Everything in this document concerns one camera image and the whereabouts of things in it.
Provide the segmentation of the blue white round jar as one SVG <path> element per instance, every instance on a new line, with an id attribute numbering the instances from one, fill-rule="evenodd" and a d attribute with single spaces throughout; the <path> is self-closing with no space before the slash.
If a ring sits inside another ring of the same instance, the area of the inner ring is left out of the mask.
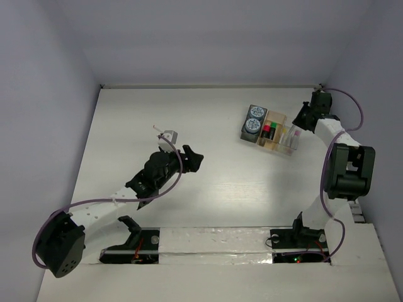
<path id="1" fill-rule="evenodd" d="M 266 109 L 260 106 L 250 106 L 248 111 L 248 117 L 257 120 L 262 120 L 265 117 Z"/>

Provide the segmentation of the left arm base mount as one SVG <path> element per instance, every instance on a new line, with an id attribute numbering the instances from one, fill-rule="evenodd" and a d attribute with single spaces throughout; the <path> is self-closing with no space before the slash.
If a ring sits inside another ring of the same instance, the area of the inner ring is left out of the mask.
<path id="1" fill-rule="evenodd" d="M 99 256 L 102 264 L 158 264 L 159 228 L 142 228 L 129 216 L 121 216 L 118 221 L 129 231 L 126 241 L 103 249 Z"/>

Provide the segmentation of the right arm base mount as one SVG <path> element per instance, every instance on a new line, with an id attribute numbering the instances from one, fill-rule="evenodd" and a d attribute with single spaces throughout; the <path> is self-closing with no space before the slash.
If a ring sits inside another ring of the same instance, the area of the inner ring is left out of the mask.
<path id="1" fill-rule="evenodd" d="M 324 229 L 305 226 L 302 212 L 294 219 L 291 228 L 272 228 L 265 244 L 275 251 L 276 261 L 330 261 Z"/>

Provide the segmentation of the pink cap marker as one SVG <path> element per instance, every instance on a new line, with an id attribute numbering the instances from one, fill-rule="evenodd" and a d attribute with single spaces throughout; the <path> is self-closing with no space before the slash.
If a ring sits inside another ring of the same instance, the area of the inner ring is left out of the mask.
<path id="1" fill-rule="evenodd" d="M 294 132 L 294 134 L 293 134 L 291 140 L 290 140 L 290 148 L 292 148 L 292 149 L 294 149 L 294 150 L 297 149 L 299 136 L 300 136 L 300 131 L 299 131 L 299 130 L 296 130 L 296 131 Z"/>

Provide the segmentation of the yellow end marker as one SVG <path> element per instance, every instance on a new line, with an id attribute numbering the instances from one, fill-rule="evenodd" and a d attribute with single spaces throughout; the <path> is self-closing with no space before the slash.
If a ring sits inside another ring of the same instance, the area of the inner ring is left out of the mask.
<path id="1" fill-rule="evenodd" d="M 286 137 L 286 135 L 287 135 L 287 132 L 288 132 L 287 128 L 286 128 L 286 127 L 283 127 L 279 144 L 283 144 L 283 143 L 284 143 L 285 137 Z"/>

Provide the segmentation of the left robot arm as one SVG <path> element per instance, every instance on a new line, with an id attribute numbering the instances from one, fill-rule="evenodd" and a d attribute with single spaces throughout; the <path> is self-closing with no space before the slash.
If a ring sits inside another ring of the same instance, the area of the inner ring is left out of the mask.
<path id="1" fill-rule="evenodd" d="M 172 178 L 179 180 L 197 172 L 204 156 L 189 145 L 181 150 L 171 145 L 150 155 L 144 167 L 110 198 L 90 199 L 54 211 L 38 231 L 32 248 L 34 264 L 49 270 L 54 277 L 71 273 L 89 252 L 93 235 L 106 227 L 124 224 L 118 232 L 120 244 L 99 249 L 102 264 L 158 264 L 158 228 L 142 228 L 129 212 L 134 203 L 142 209 L 165 193 L 161 190 Z"/>

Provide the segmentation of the black green highlighter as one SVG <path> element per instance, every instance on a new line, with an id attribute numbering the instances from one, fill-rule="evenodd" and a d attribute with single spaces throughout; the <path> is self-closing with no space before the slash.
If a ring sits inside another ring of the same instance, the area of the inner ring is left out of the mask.
<path id="1" fill-rule="evenodd" d="M 274 137 L 275 137 L 275 132 L 276 132 L 276 128 L 272 128 L 271 125 L 270 125 L 270 135 L 269 135 L 269 137 L 268 137 L 270 140 L 273 140 L 273 139 L 274 139 Z"/>

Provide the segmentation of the orange cap marker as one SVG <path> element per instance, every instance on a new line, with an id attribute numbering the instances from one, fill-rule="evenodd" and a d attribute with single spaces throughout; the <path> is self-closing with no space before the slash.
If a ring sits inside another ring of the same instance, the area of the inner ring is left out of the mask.
<path id="1" fill-rule="evenodd" d="M 159 133 L 163 133 L 164 130 L 161 130 L 160 128 L 158 128 L 156 125 L 153 125 L 153 129 L 155 129 L 156 131 L 158 131 Z"/>

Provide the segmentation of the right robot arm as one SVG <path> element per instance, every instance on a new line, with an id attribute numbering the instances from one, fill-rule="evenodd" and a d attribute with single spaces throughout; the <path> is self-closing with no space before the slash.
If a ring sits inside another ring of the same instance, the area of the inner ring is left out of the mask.
<path id="1" fill-rule="evenodd" d="M 319 88 L 311 100 L 304 102 L 292 124 L 312 132 L 327 147 L 315 201 L 293 222 L 291 242 L 303 247 L 312 238 L 324 233 L 325 225 L 347 201 L 354 201 L 369 193 L 375 163 L 375 149 L 357 142 L 350 133 L 363 124 L 363 110 L 357 100 L 348 96 L 358 107 L 360 123 L 352 129 L 343 128 L 340 119 L 331 114 L 331 92 L 335 88 Z"/>

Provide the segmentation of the black pink highlighter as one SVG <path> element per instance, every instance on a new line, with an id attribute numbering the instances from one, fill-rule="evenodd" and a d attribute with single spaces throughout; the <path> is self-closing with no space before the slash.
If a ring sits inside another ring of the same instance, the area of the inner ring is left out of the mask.
<path id="1" fill-rule="evenodd" d="M 269 131 L 264 131 L 263 129 L 262 129 L 262 132 L 261 132 L 261 138 L 268 138 L 269 137 L 269 135 L 270 135 L 270 130 Z"/>

